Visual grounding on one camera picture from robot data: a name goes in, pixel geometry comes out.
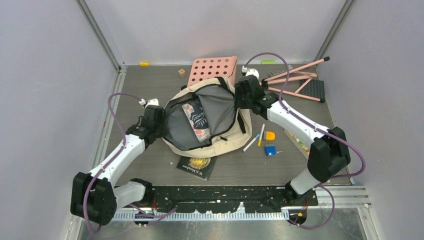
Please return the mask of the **beige canvas backpack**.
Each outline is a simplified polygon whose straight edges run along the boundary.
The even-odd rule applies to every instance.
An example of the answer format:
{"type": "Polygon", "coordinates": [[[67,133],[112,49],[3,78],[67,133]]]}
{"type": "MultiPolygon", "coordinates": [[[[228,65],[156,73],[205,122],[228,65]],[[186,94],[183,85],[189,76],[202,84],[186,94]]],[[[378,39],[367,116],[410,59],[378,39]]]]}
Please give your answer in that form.
{"type": "Polygon", "coordinates": [[[236,107],[235,87],[227,77],[185,87],[164,111],[161,139],[179,156],[220,156],[242,148],[253,135],[251,114],[236,107]]]}

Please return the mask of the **floral little women book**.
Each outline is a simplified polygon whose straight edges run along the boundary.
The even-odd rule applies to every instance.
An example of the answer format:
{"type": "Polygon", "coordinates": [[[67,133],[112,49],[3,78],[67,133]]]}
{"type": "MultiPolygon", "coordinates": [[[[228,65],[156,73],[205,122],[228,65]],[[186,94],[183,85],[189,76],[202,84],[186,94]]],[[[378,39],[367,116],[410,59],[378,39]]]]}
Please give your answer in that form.
{"type": "Polygon", "coordinates": [[[211,136],[211,130],[200,101],[195,100],[188,102],[183,104],[181,107],[197,140],[202,143],[209,139],[211,136]]]}

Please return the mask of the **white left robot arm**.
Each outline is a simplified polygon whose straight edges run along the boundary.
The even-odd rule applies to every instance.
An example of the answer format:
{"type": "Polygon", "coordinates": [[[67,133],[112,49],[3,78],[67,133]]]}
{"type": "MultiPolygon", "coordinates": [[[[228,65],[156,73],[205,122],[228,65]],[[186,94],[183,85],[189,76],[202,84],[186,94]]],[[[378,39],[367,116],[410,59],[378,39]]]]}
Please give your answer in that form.
{"type": "Polygon", "coordinates": [[[147,105],[144,115],[124,132],[122,141],[103,162],[88,173],[75,175],[70,213],[105,226],[123,207],[133,203],[148,207],[154,199],[150,182],[133,178],[124,185],[116,184],[135,158],[162,136],[164,129],[164,109],[158,105],[147,105]]]}

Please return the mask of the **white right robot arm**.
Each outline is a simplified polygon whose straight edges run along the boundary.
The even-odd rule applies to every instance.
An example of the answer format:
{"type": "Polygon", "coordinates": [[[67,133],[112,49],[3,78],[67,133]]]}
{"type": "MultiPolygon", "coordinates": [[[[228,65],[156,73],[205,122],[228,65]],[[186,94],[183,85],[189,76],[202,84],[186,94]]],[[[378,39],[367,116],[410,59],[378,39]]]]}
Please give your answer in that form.
{"type": "Polygon", "coordinates": [[[330,180],[344,169],[351,157],[345,132],[320,125],[305,117],[276,93],[266,93],[266,81],[254,75],[243,76],[235,84],[235,105],[251,110],[292,133],[309,149],[306,168],[285,185],[285,198],[291,205],[299,205],[306,192],[330,180]]]}

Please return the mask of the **orange treehouse book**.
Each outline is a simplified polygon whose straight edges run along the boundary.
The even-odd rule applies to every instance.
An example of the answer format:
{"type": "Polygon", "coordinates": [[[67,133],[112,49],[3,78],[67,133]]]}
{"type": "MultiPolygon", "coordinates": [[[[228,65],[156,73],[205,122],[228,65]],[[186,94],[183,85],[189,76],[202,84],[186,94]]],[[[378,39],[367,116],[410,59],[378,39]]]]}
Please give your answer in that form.
{"type": "Polygon", "coordinates": [[[309,158],[310,150],[299,138],[295,137],[291,132],[284,130],[287,137],[293,142],[293,144],[300,150],[306,159],[309,158]]]}

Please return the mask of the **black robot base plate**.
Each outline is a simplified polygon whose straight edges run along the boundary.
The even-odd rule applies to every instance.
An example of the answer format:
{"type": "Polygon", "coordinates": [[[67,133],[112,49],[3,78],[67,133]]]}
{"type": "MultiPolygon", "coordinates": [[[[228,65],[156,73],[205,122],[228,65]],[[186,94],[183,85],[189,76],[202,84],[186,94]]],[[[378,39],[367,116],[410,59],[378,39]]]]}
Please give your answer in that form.
{"type": "Polygon", "coordinates": [[[315,191],[309,190],[295,198],[284,186],[236,185],[236,186],[153,186],[144,199],[134,202],[139,208],[167,213],[173,208],[177,213],[204,214],[234,213],[244,209],[246,213],[277,213],[284,207],[314,207],[318,205],[315,191]]]}

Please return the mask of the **black moon and sixpence book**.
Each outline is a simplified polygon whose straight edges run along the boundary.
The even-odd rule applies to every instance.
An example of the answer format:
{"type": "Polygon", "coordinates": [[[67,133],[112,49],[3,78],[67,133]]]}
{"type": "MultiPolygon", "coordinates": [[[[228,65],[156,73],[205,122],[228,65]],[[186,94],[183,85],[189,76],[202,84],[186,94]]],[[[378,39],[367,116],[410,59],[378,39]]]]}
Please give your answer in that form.
{"type": "Polygon", "coordinates": [[[217,157],[197,158],[182,156],[177,169],[189,173],[199,179],[208,181],[216,163],[217,157]]]}

